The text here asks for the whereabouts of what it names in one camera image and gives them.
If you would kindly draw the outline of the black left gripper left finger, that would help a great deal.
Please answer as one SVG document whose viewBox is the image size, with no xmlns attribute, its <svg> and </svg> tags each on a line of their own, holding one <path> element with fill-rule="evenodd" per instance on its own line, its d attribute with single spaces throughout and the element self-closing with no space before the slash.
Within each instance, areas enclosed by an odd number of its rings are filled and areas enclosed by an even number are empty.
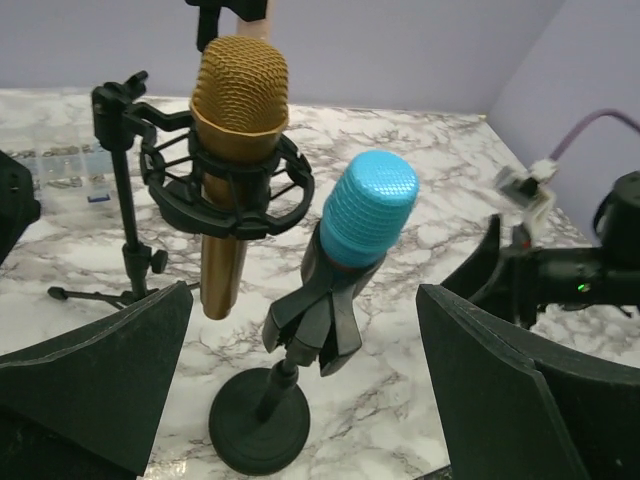
<svg viewBox="0 0 640 480">
<path fill-rule="evenodd" d="M 2 476 L 143 475 L 192 305 L 178 282 L 2 356 Z"/>
</svg>

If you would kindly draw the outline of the black round-base clip stand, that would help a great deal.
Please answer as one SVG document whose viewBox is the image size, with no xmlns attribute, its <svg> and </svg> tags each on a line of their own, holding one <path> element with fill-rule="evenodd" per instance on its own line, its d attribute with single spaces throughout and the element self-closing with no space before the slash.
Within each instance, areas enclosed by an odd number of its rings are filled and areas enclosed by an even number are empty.
<svg viewBox="0 0 640 480">
<path fill-rule="evenodd" d="M 276 473 L 300 454 L 310 432 L 310 409 L 299 370 L 313 362 L 321 376 L 340 370 L 361 348 L 353 302 L 381 264 L 343 271 L 312 239 L 303 257 L 303 284 L 276 300 L 262 330 L 265 349 L 285 357 L 273 367 L 245 370 L 228 380 L 209 414 L 220 459 L 252 476 Z"/>
</svg>

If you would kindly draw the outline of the blue microphone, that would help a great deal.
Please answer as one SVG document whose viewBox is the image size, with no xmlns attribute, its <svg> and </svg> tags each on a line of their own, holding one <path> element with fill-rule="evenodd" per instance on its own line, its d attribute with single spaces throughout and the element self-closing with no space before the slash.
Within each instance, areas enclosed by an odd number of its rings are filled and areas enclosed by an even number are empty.
<svg viewBox="0 0 640 480">
<path fill-rule="evenodd" d="M 414 209 L 417 173 L 400 156 L 354 157 L 327 197 L 303 256 L 301 292 L 317 300 L 334 288 L 359 294 L 380 269 Z"/>
</svg>

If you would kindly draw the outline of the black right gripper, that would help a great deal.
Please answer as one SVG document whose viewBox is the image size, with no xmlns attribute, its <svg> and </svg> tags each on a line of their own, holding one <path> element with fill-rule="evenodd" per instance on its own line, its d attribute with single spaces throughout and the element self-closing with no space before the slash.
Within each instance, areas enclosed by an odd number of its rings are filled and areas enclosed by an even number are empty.
<svg viewBox="0 0 640 480">
<path fill-rule="evenodd" d="M 639 306 L 639 173 L 620 177 L 592 226 L 598 247 L 501 250 L 501 216 L 471 255 L 441 285 L 486 312 L 522 328 L 549 304 Z"/>
</svg>

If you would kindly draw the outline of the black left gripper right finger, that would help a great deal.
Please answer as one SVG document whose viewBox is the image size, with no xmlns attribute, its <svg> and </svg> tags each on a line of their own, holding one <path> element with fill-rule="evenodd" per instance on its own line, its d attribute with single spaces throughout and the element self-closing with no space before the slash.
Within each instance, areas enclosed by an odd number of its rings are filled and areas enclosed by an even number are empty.
<svg viewBox="0 0 640 480">
<path fill-rule="evenodd" d="M 588 478 L 533 361 L 441 286 L 420 286 L 416 305 L 453 477 Z"/>
</svg>

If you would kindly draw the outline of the gold microphone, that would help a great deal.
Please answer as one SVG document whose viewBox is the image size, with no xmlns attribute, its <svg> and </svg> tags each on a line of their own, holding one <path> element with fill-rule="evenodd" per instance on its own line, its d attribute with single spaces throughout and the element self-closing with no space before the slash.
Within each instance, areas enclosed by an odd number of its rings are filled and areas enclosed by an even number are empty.
<svg viewBox="0 0 640 480">
<path fill-rule="evenodd" d="M 264 40 L 231 35 L 205 48 L 190 109 L 200 145 L 240 166 L 258 164 L 274 151 L 288 126 L 288 66 Z M 233 236 L 204 236 L 200 300 L 204 314 L 226 318 L 242 276 L 247 243 Z"/>
</svg>

